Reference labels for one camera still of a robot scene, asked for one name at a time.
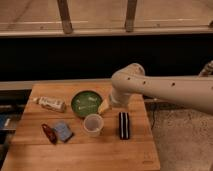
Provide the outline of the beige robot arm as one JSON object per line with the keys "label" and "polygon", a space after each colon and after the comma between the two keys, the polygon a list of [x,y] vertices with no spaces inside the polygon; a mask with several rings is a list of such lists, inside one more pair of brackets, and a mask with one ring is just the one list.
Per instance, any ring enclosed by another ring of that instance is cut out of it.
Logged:
{"label": "beige robot arm", "polygon": [[113,107],[126,108],[132,94],[142,94],[213,115],[213,60],[195,76],[146,76],[140,64],[132,63],[116,71],[111,84],[99,114]]}

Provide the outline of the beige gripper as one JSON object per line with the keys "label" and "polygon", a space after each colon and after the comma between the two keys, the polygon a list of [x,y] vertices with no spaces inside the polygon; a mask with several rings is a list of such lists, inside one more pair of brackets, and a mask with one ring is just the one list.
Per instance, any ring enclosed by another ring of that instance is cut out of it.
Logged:
{"label": "beige gripper", "polygon": [[109,100],[105,99],[98,107],[98,113],[103,114],[106,111],[110,110],[111,105],[113,107],[127,107],[129,104],[130,97],[131,97],[131,95],[128,93],[123,93],[123,92],[119,92],[117,90],[112,90],[109,95]]}

